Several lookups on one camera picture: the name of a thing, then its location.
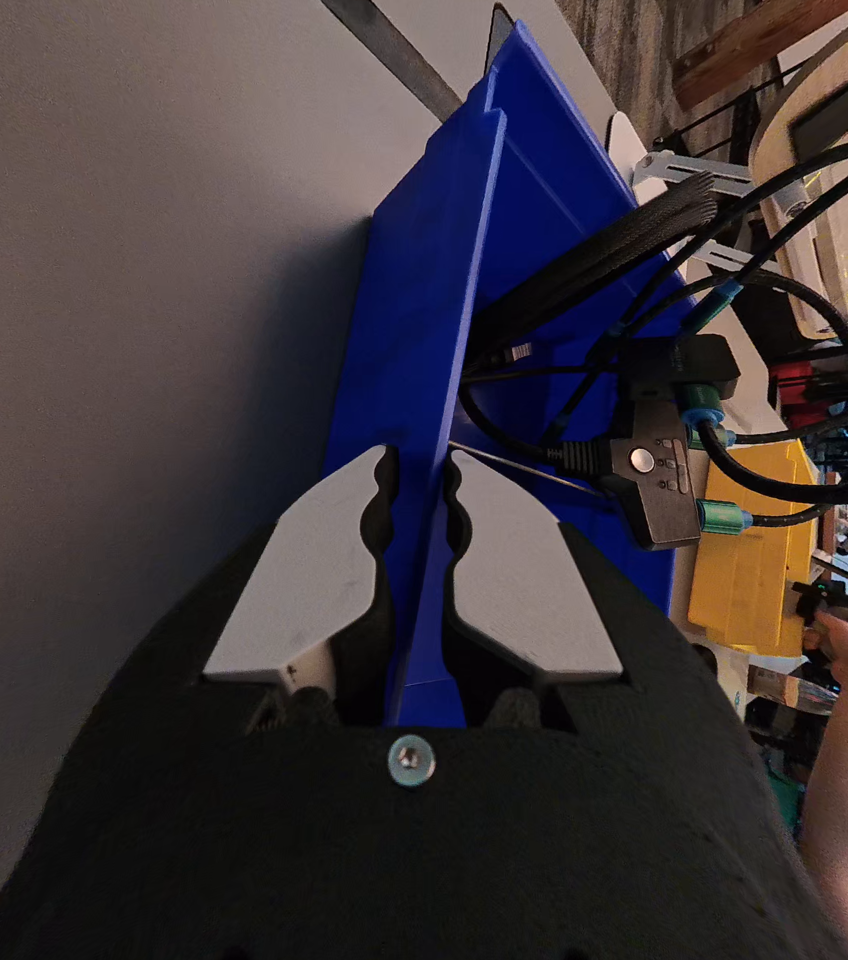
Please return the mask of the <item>yellow plastic bin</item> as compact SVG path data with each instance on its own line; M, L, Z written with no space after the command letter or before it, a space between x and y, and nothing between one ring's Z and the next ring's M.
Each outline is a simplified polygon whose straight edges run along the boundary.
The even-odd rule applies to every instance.
M798 440L730 450L755 474L814 484L816 467ZM788 516L804 505L762 497L709 465L700 498L730 502L754 515ZM751 527L742 534L704 533L697 546L688 620L707 639L755 656L802 653L803 620L790 606L793 582L809 584L817 520L783 528Z

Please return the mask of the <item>hdmi switch box with button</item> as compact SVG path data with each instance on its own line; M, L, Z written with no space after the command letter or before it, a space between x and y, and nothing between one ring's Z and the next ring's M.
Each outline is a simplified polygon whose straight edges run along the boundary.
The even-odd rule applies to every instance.
M637 544L647 551L696 544L701 527L687 433L676 406L622 399L613 414L606 485Z

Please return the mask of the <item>background shelf clutter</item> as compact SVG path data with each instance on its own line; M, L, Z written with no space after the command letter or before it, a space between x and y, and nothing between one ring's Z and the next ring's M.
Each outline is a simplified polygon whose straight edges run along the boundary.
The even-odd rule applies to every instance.
M821 342L773 366L769 386L789 428L831 419L848 408L848 357ZM820 471L848 479L848 424L804 437L802 444Z

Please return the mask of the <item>white sign stand base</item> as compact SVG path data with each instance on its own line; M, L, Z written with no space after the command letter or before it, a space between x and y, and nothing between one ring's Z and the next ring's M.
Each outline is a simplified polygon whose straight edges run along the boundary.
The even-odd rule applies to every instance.
M646 150L622 111L615 112L610 119L605 149L639 206L697 174L712 175L718 194L728 198L742 198L754 186L745 165L685 157L672 150ZM709 268L735 272L742 269L748 254L712 238L692 258Z

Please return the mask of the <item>blue plastic bin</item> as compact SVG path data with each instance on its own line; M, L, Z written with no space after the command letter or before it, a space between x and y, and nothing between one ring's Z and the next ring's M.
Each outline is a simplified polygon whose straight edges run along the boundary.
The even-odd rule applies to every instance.
M396 614L385 713L405 727L459 727L444 665L444 462L450 440L531 466L467 419L457 398L471 319L518 282L636 206L598 135L530 30L517 21L463 106L373 214L323 473L374 445L398 451L393 538L383 553ZM557 318L535 341L545 366L574 362L665 262L658 255ZM674 549L646 551L619 502L504 464L572 534L623 661L574 710L640 711L663 724L717 688L667 616Z

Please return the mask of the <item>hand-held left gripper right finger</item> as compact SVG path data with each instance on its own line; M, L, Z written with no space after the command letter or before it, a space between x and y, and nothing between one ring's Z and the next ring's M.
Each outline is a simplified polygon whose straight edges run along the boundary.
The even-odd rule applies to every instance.
M612 684L624 667L557 517L469 453L445 467L442 656L468 727L501 697Z

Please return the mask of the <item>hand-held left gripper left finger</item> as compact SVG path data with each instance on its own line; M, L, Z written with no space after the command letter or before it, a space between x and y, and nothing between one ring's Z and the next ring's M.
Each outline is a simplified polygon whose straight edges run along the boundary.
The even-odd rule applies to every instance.
M398 450L378 444L300 496L274 526L203 678L286 697L321 690L344 722L381 724L396 649L384 554L398 490Z

